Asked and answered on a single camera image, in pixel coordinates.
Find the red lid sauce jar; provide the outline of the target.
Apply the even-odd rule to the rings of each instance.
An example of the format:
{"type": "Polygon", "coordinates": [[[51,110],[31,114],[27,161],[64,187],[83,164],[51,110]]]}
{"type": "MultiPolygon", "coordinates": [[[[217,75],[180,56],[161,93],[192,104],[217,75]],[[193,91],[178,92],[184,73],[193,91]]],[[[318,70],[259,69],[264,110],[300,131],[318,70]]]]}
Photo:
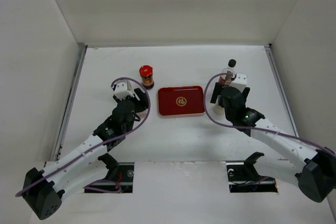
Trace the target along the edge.
{"type": "Polygon", "coordinates": [[[142,80],[142,85],[148,90],[152,89],[154,87],[153,68],[149,65],[143,65],[139,69],[139,74],[142,80]]]}

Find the tall black cap bottle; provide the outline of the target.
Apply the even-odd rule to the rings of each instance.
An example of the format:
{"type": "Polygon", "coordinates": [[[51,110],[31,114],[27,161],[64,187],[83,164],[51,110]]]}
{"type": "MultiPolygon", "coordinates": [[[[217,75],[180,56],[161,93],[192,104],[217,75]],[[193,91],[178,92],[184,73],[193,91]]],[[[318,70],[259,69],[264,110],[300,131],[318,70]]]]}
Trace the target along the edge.
{"type": "Polygon", "coordinates": [[[224,86],[230,86],[231,82],[235,79],[235,66],[236,60],[230,59],[226,68],[222,70],[222,75],[219,76],[218,82],[224,86]]]}

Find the white black cap bottle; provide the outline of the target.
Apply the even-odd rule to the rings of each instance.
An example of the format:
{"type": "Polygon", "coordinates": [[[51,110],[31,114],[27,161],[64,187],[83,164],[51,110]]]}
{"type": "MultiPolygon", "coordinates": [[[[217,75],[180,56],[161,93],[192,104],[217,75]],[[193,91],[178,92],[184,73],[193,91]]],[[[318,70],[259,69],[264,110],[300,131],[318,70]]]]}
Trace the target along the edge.
{"type": "Polygon", "coordinates": [[[225,110],[222,106],[220,106],[219,102],[220,102],[220,97],[217,98],[215,105],[213,107],[213,111],[217,114],[217,115],[224,115],[225,114],[225,110]]]}

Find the pink lid jar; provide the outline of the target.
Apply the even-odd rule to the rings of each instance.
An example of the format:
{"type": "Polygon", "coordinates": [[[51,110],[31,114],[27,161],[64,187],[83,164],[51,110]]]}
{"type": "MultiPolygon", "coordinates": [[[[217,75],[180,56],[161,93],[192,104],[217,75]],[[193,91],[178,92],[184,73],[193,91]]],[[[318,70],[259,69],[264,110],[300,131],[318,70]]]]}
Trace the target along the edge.
{"type": "Polygon", "coordinates": [[[147,115],[147,112],[148,112],[148,110],[147,109],[145,109],[144,111],[141,111],[141,112],[138,112],[137,113],[137,116],[139,116],[140,118],[145,118],[145,116],[147,115]]]}

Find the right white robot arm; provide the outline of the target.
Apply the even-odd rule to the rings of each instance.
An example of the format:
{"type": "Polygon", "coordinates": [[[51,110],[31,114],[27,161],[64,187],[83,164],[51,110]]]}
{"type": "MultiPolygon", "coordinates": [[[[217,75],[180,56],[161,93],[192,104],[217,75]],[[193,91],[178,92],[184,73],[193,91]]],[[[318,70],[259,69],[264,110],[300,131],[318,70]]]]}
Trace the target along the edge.
{"type": "Polygon", "coordinates": [[[291,170],[271,165],[268,169],[274,178],[281,177],[310,200],[322,202],[335,189],[335,152],[277,128],[262,113],[246,106],[249,92],[249,87],[239,90],[217,82],[211,103],[224,109],[229,128],[261,141],[292,163],[291,170]]]}

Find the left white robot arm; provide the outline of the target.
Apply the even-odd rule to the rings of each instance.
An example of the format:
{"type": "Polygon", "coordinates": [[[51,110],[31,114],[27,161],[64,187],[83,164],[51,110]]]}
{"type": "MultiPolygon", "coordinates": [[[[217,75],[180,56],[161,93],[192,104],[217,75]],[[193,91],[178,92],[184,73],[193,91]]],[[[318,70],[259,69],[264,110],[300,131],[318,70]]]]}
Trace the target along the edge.
{"type": "Polygon", "coordinates": [[[139,113],[149,107],[148,95],[140,88],[115,91],[117,106],[112,114],[77,148],[41,170],[30,169],[19,193],[39,220],[51,217],[71,194],[104,179],[113,181],[119,163],[109,154],[134,131],[135,122],[143,123],[139,113]]]}

